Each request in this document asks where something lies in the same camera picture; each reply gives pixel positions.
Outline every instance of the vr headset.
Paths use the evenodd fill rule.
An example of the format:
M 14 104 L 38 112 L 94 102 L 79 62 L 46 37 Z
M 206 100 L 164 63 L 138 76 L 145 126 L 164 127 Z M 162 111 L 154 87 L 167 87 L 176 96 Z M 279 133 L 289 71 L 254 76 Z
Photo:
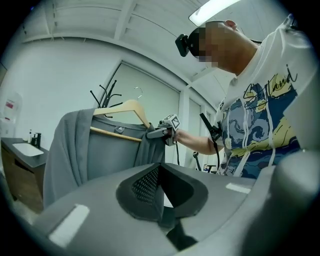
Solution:
M 204 52 L 203 53 L 199 52 L 199 38 L 200 36 L 205 35 L 205 29 L 206 29 L 205 26 L 207 24 L 216 23 L 216 22 L 224 23 L 223 20 L 208 21 L 201 27 L 197 27 L 194 31 L 192 31 L 189 37 L 185 34 L 179 35 L 175 40 L 175 45 L 178 48 L 180 55 L 182 57 L 186 57 L 187 54 L 191 52 L 191 54 L 197 59 L 199 59 L 200 56 L 204 56 Z M 252 39 L 250 40 L 256 44 L 262 43 L 262 41 L 257 41 Z

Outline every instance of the fluorescent light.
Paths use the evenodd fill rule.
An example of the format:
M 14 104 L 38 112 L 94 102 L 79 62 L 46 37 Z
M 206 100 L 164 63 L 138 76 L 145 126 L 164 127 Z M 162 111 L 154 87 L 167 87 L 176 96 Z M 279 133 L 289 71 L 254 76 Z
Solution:
M 240 0 L 210 0 L 191 14 L 189 20 L 199 27 L 212 16 L 239 1 Z

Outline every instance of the gray plastic surface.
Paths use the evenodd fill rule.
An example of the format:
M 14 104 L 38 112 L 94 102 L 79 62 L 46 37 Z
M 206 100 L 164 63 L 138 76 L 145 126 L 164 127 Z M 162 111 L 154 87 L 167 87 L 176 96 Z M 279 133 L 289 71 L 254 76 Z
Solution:
M 268 197 L 268 190 L 274 170 L 275 166 L 270 166 L 261 171 L 246 200 L 218 230 L 207 236 L 204 240 L 199 241 L 196 246 L 181 251 L 177 255 L 241 255 L 242 244 L 247 230 Z M 212 216 L 212 219 L 203 220 L 202 225 L 211 225 L 214 217 Z
M 312 214 L 307 212 L 315 202 L 319 191 L 319 152 L 299 151 L 284 158 L 275 167 L 268 189 L 268 200 L 264 201 L 259 215 L 250 225 L 242 246 L 242 254 L 245 256 L 281 254 L 274 250 L 286 239 L 288 239 L 287 246 L 292 247 L 291 243 L 296 245 L 299 239 L 293 242 L 293 237 L 306 234 L 307 230 L 317 226 L 317 221 L 312 217 L 317 216 L 315 210 Z M 305 230 L 297 228 L 299 221 Z
M 261 172 L 255 181 L 168 165 L 198 179 L 209 191 L 202 210 L 196 216 L 181 221 L 186 235 L 193 236 L 199 242 L 180 254 L 204 255 L 208 250 L 206 253 L 210 255 L 213 252 L 230 255 L 236 248 L 232 244 L 239 245 L 242 242 L 245 227 L 263 204 L 271 175 Z M 68 251 L 91 256 L 175 255 L 177 250 L 157 223 L 131 217 L 116 199 L 120 182 L 149 166 L 134 167 L 91 180 L 45 210 L 36 220 L 35 227 L 48 235 L 75 204 L 81 204 L 87 206 L 90 212 L 67 246 Z M 253 190 L 249 194 L 230 190 L 226 188 L 229 183 L 249 189 L 253 187 Z

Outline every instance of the gray towel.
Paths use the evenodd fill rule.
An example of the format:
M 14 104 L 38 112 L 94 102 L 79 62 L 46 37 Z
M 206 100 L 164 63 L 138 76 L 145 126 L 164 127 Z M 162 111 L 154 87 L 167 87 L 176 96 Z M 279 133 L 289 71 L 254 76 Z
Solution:
M 147 139 L 150 125 L 126 124 L 93 116 L 95 109 L 67 113 L 59 122 L 43 179 L 43 205 L 48 207 L 89 180 L 135 166 L 165 161 L 161 138 Z M 90 126 L 142 139 L 136 142 L 90 131 Z

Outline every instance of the countertop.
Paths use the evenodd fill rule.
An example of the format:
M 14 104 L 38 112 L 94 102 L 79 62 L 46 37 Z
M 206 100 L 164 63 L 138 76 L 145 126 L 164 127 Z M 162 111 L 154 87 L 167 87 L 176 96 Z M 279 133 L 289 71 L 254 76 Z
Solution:
M 40 147 L 43 154 L 35 156 L 26 156 L 17 150 L 13 144 L 15 143 L 26 143 L 22 138 L 1 138 L 1 146 L 6 150 L 11 151 L 18 159 L 20 159 L 27 167 L 37 168 L 44 165 L 47 162 L 49 151 Z

